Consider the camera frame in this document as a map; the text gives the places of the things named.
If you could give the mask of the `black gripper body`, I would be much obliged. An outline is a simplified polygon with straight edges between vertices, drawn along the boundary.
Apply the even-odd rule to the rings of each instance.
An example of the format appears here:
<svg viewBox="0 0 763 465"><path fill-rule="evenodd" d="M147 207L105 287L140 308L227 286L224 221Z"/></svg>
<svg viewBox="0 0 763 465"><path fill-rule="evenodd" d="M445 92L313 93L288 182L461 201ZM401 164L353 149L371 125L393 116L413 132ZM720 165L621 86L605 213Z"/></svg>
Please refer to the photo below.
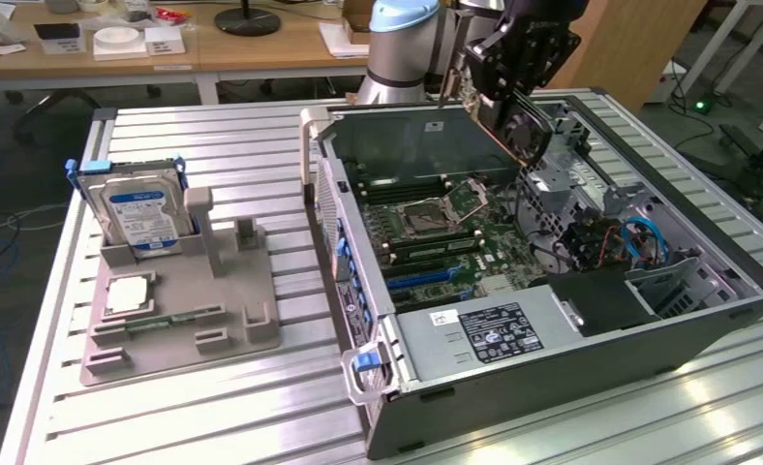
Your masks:
<svg viewBox="0 0 763 465"><path fill-rule="evenodd" d="M572 36L570 23L581 18L584 11L584 0L505 1L500 32L505 37L521 37L534 26L552 29L568 37Z"/></svg>

